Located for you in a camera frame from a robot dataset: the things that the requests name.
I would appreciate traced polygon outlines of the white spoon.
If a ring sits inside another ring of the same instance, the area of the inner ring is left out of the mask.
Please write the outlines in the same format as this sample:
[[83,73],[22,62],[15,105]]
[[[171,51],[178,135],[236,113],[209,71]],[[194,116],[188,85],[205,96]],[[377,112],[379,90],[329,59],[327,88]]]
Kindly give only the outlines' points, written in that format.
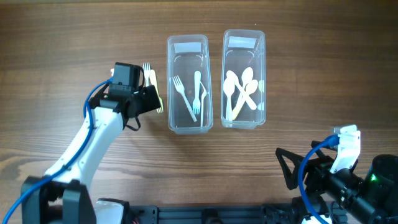
[[236,87],[237,87],[238,90],[239,90],[239,94],[242,93],[242,94],[243,94],[243,97],[245,97],[245,99],[247,100],[247,102],[248,102],[248,103],[252,103],[252,104],[254,105],[254,104],[255,104],[254,100],[250,97],[250,95],[248,95],[248,94],[245,92],[243,85],[240,85],[240,82],[239,82],[239,79],[238,79],[237,74],[235,74],[235,73],[234,73],[233,71],[231,71],[231,70],[228,70],[228,71],[226,72],[226,76],[227,76],[228,78],[231,78],[231,79],[234,81]]
[[231,107],[231,96],[234,93],[234,81],[231,78],[227,78],[224,83],[223,83],[223,91],[227,97],[227,103],[226,103],[226,119],[228,121],[231,121],[231,113],[232,113],[232,107]]

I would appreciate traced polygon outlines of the yellow plastic spoon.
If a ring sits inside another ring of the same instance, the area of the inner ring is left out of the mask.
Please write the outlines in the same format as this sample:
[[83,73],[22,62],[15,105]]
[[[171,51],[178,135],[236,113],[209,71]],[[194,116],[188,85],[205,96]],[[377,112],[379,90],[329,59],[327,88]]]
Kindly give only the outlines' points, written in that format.
[[[258,88],[258,81],[251,80],[245,87],[245,92],[250,95],[254,93]],[[241,111],[244,104],[247,104],[250,109],[255,110],[257,108],[257,104],[248,103],[245,97],[240,96],[237,100],[236,106],[232,110],[233,120],[238,117],[239,112]]]

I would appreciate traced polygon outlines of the white spoon angled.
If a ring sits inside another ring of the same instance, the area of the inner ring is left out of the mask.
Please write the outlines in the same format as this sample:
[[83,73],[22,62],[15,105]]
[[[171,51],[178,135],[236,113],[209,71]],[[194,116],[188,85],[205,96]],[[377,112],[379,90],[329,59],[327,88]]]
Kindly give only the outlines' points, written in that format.
[[[243,71],[243,74],[241,76],[241,79],[243,81],[243,87],[248,95],[252,94],[253,90],[256,90],[254,88],[255,81],[253,80],[253,75],[254,75],[253,69],[251,67],[248,67]],[[244,104],[244,97],[243,94],[240,93],[238,101],[236,103],[236,109],[241,109],[243,104]]]

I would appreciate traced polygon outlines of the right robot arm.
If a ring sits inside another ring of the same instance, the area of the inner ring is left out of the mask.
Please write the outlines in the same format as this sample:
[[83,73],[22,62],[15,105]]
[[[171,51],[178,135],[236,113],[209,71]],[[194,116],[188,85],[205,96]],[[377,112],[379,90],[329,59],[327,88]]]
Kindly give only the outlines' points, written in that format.
[[275,154],[284,173],[287,188],[303,190],[293,198],[289,218],[292,223],[344,223],[346,214],[360,223],[397,223],[397,156],[376,156],[365,178],[354,173],[355,166],[332,170],[333,159],[316,152],[299,178],[303,157],[282,148]]

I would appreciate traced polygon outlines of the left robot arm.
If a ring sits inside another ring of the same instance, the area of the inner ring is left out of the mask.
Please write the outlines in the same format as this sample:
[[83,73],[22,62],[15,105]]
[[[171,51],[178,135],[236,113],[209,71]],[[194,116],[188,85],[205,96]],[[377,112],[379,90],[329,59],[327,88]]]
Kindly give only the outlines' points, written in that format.
[[42,177],[26,178],[21,196],[23,223],[138,223],[127,201],[102,198],[92,203],[93,176],[112,142],[140,114],[160,108],[148,71],[117,62],[111,78],[94,87],[84,104],[84,122],[59,160]]

